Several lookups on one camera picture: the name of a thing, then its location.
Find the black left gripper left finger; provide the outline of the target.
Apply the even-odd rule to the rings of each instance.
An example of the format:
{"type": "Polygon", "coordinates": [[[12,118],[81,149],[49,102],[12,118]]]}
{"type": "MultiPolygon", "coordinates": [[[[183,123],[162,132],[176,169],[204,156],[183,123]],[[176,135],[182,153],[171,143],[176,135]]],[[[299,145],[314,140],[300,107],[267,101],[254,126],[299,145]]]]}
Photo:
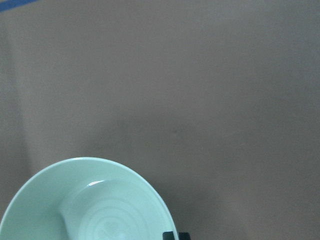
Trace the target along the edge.
{"type": "Polygon", "coordinates": [[[162,234],[163,240],[175,240],[174,233],[172,231],[167,231],[162,234]]]}

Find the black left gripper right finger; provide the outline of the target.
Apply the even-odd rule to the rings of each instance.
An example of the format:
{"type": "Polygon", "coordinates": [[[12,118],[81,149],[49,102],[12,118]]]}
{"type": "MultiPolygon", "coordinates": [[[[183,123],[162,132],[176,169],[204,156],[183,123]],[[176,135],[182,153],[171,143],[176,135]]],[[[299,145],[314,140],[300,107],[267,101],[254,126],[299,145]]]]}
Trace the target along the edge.
{"type": "Polygon", "coordinates": [[[191,240],[191,236],[188,232],[179,232],[178,237],[179,240],[191,240]]]}

